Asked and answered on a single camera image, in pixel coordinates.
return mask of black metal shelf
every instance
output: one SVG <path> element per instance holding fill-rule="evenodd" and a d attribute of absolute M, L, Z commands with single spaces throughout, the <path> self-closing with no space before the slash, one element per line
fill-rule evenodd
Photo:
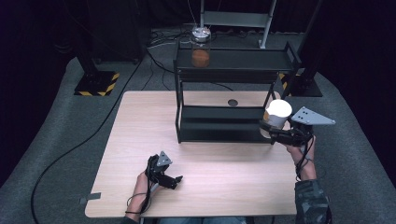
<path fill-rule="evenodd" d="M 183 141 L 270 143 L 260 134 L 263 107 L 183 106 Z"/>
<path fill-rule="evenodd" d="M 270 143 L 260 134 L 269 97 L 275 99 L 274 85 L 278 73 L 292 77 L 301 61 L 287 43 L 284 49 L 211 49 L 208 67 L 191 63 L 191 49 L 177 45 L 174 57 L 177 94 L 177 140 L 203 142 Z M 185 105 L 183 82 L 222 82 L 271 84 L 262 106 L 197 106 Z M 284 90 L 282 99 L 289 94 Z"/>

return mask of sleeve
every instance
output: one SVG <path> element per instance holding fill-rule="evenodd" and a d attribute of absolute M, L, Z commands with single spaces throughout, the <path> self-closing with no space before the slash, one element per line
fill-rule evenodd
<path fill-rule="evenodd" d="M 122 219 L 122 222 L 121 222 L 120 224 L 138 224 L 138 223 L 135 222 L 135 221 L 133 221 L 133 220 L 131 220 L 131 219 L 128 218 L 128 217 L 124 217 L 124 218 Z"/>
<path fill-rule="evenodd" d="M 295 185 L 296 224 L 332 223 L 329 200 L 317 180 L 305 180 Z"/>

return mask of hand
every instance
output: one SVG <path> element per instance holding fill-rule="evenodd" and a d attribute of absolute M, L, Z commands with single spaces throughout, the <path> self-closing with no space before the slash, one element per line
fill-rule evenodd
<path fill-rule="evenodd" d="M 146 176 L 145 172 L 142 172 L 136 180 L 136 185 L 134 186 L 134 197 L 131 199 L 128 208 L 126 211 L 139 213 L 142 210 L 142 206 L 146 200 L 146 193 L 148 191 L 148 177 Z M 156 188 L 153 192 L 151 192 L 151 197 L 163 187 Z M 125 214 L 126 217 L 133 219 L 136 222 L 139 222 L 140 215 L 139 214 Z"/>
<path fill-rule="evenodd" d="M 305 157 L 305 160 L 303 161 L 303 164 L 305 164 L 306 162 L 307 164 L 305 164 L 305 166 L 300 171 L 301 180 L 317 178 L 315 164 L 313 163 L 314 155 L 315 155 L 315 143 L 316 143 L 315 136 L 313 136 L 311 140 L 307 143 L 307 147 L 308 148 L 310 147 L 310 149 Z M 284 146 L 286 147 L 286 150 L 290 153 L 291 158 L 293 159 L 294 164 L 296 165 L 303 158 L 303 152 L 301 151 L 301 148 L 290 145 L 284 145 Z"/>

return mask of yellow black hazard tape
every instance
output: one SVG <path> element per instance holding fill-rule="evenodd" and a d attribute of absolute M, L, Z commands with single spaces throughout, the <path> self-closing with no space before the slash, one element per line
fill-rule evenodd
<path fill-rule="evenodd" d="M 279 78 L 280 78 L 280 81 L 282 82 L 283 90 L 285 90 L 288 87 L 290 76 L 280 73 Z"/>
<path fill-rule="evenodd" d="M 99 91 L 75 91 L 75 95 L 82 95 L 82 96 L 107 96 L 109 95 L 114 87 L 116 86 L 117 79 L 119 78 L 120 73 L 115 73 L 113 77 L 111 78 L 111 81 L 108 83 L 108 85 L 104 86 L 101 90 Z"/>

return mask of white cup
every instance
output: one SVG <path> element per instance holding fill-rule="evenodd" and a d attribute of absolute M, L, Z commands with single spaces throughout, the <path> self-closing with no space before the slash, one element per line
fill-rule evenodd
<path fill-rule="evenodd" d="M 291 105 L 284 100 L 273 100 L 264 112 L 263 121 L 267 124 L 282 129 L 291 114 Z M 262 136 L 270 138 L 270 134 L 260 129 Z"/>

